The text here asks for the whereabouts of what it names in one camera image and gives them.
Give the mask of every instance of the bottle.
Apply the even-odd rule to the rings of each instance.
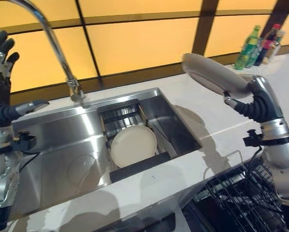
[[[253,64],[255,63],[257,57],[259,57],[260,55],[260,51],[262,50],[262,42],[264,41],[263,38],[259,38],[259,40],[257,41],[257,44],[253,50],[253,52],[251,53],[249,59],[246,62],[246,68],[251,68],[253,66]]]
[[[260,25],[256,25],[252,31],[252,33],[247,37],[245,44],[239,54],[239,57],[237,58],[234,68],[237,70],[242,70],[246,62],[248,61],[250,54],[253,52],[256,43],[257,43],[257,34],[260,30]]]
[[[270,32],[268,32],[265,35],[264,42],[263,42],[263,45],[262,45],[262,50],[260,52],[259,57],[257,57],[257,59],[256,59],[256,61],[254,63],[255,66],[259,66],[262,63],[262,60],[264,59],[265,54],[270,49],[272,43],[275,41],[276,34],[277,34],[278,30],[280,29],[280,27],[281,27],[280,24],[274,24],[274,26],[272,27]]]
[[[280,30],[277,32],[274,43],[271,45],[271,48],[267,51],[262,61],[263,64],[269,64],[272,61],[272,59],[275,57],[275,55],[278,53],[281,47],[280,43],[284,34],[285,34],[285,31],[283,30]]]

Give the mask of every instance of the black clamp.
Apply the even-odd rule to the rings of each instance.
[[[29,135],[27,130],[18,131],[18,134],[18,138],[10,141],[13,151],[27,151],[36,145],[36,136]]]
[[[0,154],[10,151],[27,151],[36,145],[36,137],[29,135],[27,130],[21,130],[18,134],[19,137],[12,139],[9,146],[0,148]]]
[[[247,131],[249,136],[243,138],[243,141],[246,146],[273,146],[273,145],[282,145],[289,143],[289,137],[279,138],[279,139],[271,139],[271,140],[263,140],[263,134],[256,134],[255,130],[248,130]]]

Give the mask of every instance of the white plate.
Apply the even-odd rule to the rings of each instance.
[[[131,126],[121,130],[111,144],[111,158],[120,167],[126,167],[154,156],[154,133],[144,126]]]

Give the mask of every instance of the metal basket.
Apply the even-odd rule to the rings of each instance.
[[[249,191],[257,205],[248,196],[245,186],[247,164],[215,177],[205,187],[215,202],[229,213],[238,226],[238,231],[285,231],[285,223],[281,214],[258,206],[280,210],[270,170],[261,159],[256,159],[252,168]]]

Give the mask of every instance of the faucet handle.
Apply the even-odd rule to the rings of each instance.
[[[73,78],[72,80],[67,80],[67,84],[70,89],[70,96],[73,102],[83,102],[83,99],[86,97],[81,85],[79,84],[78,80],[76,78]]]

